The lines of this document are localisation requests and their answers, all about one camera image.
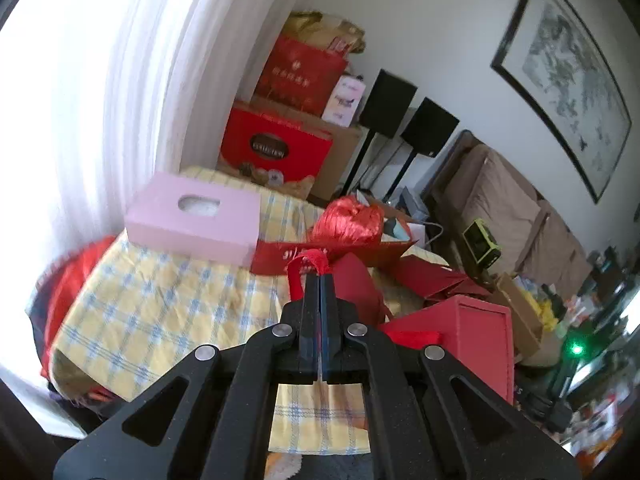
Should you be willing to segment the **red stitched box bag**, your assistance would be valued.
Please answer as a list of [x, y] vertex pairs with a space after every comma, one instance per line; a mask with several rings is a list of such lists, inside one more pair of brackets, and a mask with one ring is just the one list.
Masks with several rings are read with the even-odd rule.
[[375, 325], [401, 347], [421, 350], [438, 344], [478, 376], [506, 402], [513, 401], [514, 349], [511, 311], [485, 300], [468, 276], [415, 255], [383, 266], [381, 272], [423, 300], [423, 307], [399, 318], [364, 276], [364, 263], [347, 254], [330, 263], [318, 249], [286, 266], [293, 300], [303, 298], [302, 272], [332, 274], [336, 296], [356, 304], [364, 322]]

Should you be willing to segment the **red plastic twine ball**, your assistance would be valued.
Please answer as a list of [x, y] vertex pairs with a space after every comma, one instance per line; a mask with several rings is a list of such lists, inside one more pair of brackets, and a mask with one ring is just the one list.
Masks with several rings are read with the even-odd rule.
[[384, 211], [343, 196], [329, 203], [308, 233], [313, 243], [374, 246], [381, 243]]

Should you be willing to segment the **cardboard tray on sofa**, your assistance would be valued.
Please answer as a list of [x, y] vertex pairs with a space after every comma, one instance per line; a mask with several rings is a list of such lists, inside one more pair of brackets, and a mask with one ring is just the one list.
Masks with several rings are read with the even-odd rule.
[[522, 359], [533, 356], [540, 350], [544, 326], [535, 309], [525, 298], [508, 274], [495, 280], [490, 301], [511, 310], [513, 343]]

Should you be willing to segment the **yellow plastic bag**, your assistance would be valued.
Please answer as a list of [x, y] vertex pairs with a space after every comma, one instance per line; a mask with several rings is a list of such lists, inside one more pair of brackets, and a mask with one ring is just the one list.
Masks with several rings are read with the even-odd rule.
[[528, 304], [533, 308], [538, 320], [544, 326], [546, 332], [553, 332], [559, 320], [553, 313], [552, 300], [542, 288], [529, 278], [518, 276], [514, 283], [518, 286], [521, 294]]

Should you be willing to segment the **dark red paper bags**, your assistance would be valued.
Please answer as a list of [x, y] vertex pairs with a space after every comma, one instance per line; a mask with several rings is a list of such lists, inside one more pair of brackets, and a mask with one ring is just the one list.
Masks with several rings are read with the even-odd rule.
[[367, 268], [381, 270], [383, 274], [411, 290], [426, 304], [437, 304], [450, 297], [462, 295], [488, 299], [490, 292], [463, 272], [443, 264], [430, 263], [416, 255], [410, 255], [413, 242], [381, 242], [373, 245], [345, 245], [317, 243], [257, 243], [250, 272], [257, 275], [284, 275], [286, 267], [303, 252], [318, 250], [334, 264], [344, 255], [354, 255]]

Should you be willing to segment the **green portable radio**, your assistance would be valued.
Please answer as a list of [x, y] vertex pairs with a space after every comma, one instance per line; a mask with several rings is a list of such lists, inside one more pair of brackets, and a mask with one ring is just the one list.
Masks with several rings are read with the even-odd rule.
[[480, 270], [489, 269], [502, 255], [502, 250], [482, 218], [476, 218], [464, 230], [463, 239]]

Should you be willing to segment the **beige cushion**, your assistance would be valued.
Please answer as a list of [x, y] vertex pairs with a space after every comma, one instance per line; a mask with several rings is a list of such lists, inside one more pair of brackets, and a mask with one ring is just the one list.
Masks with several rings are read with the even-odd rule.
[[521, 274], [537, 285], [553, 285], [556, 293], [569, 300], [588, 278], [592, 265], [585, 249], [546, 201], [540, 200], [541, 222], [522, 263]]
[[462, 209], [463, 225], [467, 228], [476, 218], [484, 220], [502, 250], [489, 273], [510, 273], [532, 234], [540, 206], [518, 185], [496, 152], [479, 145], [469, 158], [480, 164], [480, 170]]

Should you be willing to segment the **pink tissue box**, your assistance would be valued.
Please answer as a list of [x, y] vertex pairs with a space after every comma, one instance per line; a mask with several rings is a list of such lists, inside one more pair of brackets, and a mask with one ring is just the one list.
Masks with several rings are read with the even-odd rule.
[[125, 217], [131, 243], [247, 268], [259, 235], [260, 195], [158, 172]]

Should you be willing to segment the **open box with clutter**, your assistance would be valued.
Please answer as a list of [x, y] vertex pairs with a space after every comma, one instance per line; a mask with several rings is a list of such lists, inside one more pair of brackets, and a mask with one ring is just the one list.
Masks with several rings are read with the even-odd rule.
[[383, 231], [396, 240], [403, 242], [413, 240], [419, 247], [427, 249], [445, 233], [439, 223], [413, 219], [405, 212], [383, 203], [369, 194], [356, 191], [354, 196], [360, 204], [377, 206], [382, 209], [385, 218]]

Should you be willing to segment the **brown sofa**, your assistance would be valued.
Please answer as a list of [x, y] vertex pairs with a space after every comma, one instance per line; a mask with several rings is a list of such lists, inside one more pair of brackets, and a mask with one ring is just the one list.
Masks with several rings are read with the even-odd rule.
[[[499, 152], [464, 130], [423, 193], [445, 237], [472, 278], [488, 286], [518, 274], [554, 286], [564, 300], [578, 294], [591, 272], [585, 249], [541, 192]], [[477, 220], [501, 256], [483, 270], [463, 233]]]

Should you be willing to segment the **red Collection gift box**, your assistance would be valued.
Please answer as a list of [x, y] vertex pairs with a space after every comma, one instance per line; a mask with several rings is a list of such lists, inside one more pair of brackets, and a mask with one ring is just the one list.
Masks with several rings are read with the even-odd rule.
[[329, 133], [243, 102], [232, 106], [217, 169], [304, 200], [332, 148]]

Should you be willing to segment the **large brown cardboard box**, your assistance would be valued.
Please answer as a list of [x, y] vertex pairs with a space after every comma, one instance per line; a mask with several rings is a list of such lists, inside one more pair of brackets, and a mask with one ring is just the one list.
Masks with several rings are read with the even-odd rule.
[[293, 107], [270, 101], [261, 96], [253, 96], [250, 105], [267, 112], [275, 112], [280, 116], [301, 122], [305, 126], [323, 130], [332, 136], [332, 146], [329, 154], [314, 181], [310, 190], [310, 196], [328, 202], [338, 185], [341, 183], [344, 172], [349, 167], [349, 161], [356, 151], [356, 147], [363, 138], [363, 132], [358, 127], [342, 127], [332, 122], [325, 122], [320, 117], [301, 112]]

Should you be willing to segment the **left black speaker on stand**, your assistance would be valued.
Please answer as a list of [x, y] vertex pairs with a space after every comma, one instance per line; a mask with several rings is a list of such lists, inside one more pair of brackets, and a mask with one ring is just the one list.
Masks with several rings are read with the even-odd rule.
[[415, 84], [401, 76], [392, 74], [388, 70], [378, 72], [358, 119], [359, 125], [367, 129], [367, 135], [341, 189], [340, 196], [345, 196], [350, 190], [375, 136], [382, 134], [387, 139], [393, 139], [417, 91], [418, 87]]

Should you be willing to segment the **small pink white box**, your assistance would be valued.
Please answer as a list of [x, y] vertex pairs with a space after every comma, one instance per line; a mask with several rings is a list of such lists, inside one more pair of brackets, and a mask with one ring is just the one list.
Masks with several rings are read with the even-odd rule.
[[337, 81], [321, 118], [325, 122], [348, 128], [366, 90], [366, 84], [359, 77], [343, 75]]

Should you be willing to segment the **dark red gift box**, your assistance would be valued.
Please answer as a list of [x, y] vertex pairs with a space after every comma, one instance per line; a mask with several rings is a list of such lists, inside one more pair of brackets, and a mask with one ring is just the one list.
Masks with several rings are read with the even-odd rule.
[[347, 61], [340, 54], [280, 35], [258, 78], [255, 93], [321, 116], [346, 67]]

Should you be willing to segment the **white sheer curtain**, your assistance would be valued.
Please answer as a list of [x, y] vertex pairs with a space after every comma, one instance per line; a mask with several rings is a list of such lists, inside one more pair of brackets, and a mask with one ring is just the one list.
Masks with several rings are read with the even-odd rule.
[[27, 309], [157, 171], [216, 162], [296, 0], [1, 0], [1, 376], [49, 434]]

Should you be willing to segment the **framed ink painting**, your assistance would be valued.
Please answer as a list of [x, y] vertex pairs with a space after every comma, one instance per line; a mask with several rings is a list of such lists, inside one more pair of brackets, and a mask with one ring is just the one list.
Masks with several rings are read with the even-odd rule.
[[632, 126], [620, 85], [568, 0], [518, 0], [491, 67], [536, 112], [598, 202]]

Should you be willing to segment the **gold crinkled gift bag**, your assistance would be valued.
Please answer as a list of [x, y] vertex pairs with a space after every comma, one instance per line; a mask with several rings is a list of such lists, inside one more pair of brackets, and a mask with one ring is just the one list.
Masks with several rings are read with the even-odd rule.
[[292, 11], [282, 34], [302, 44], [341, 56], [360, 54], [366, 50], [366, 34], [362, 28], [341, 16], [320, 11]]

